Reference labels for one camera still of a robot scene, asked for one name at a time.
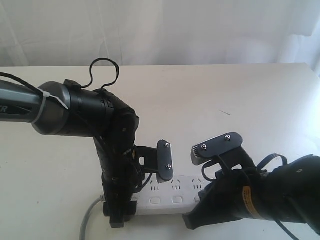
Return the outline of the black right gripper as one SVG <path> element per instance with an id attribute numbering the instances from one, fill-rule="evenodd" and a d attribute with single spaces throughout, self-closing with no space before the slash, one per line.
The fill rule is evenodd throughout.
<path id="1" fill-rule="evenodd" d="M 231 175 L 218 174 L 218 177 L 198 193 L 200 203 L 189 213 L 182 215 L 189 230 L 223 223 L 225 220 L 249 219 L 242 197 L 243 187 L 248 186 L 249 178 L 242 170 L 236 169 Z"/>

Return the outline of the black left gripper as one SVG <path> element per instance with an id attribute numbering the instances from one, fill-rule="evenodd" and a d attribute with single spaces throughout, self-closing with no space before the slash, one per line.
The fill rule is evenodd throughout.
<path id="1" fill-rule="evenodd" d="M 132 200 L 135 193 L 142 190 L 145 173 L 139 175 L 138 184 L 130 185 L 129 181 L 119 184 L 119 179 L 112 179 L 103 172 L 101 175 L 103 194 L 105 203 L 103 204 L 103 214 L 109 217 L 111 228 L 123 228 L 124 218 L 132 218 L 137 213 L 137 201 Z"/>

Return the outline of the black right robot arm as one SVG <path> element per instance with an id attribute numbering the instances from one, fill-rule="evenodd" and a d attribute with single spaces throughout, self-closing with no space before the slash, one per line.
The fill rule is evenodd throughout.
<path id="1" fill-rule="evenodd" d="M 264 172 L 257 168 L 219 174 L 199 192 L 200 202 L 183 214 L 186 227 L 242 219 L 308 224 L 320 232 L 320 158 L 306 155 Z"/>

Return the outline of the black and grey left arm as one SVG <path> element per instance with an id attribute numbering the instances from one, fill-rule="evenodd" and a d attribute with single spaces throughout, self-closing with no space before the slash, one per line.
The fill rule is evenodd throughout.
<path id="1" fill-rule="evenodd" d="M 142 185 L 135 140 L 139 117 L 105 89 L 82 89 L 76 82 L 49 81 L 38 89 L 2 80 L 0 119 L 25 122 L 41 135 L 92 138 L 102 169 L 104 214 L 122 228 L 137 211 L 133 194 Z"/>

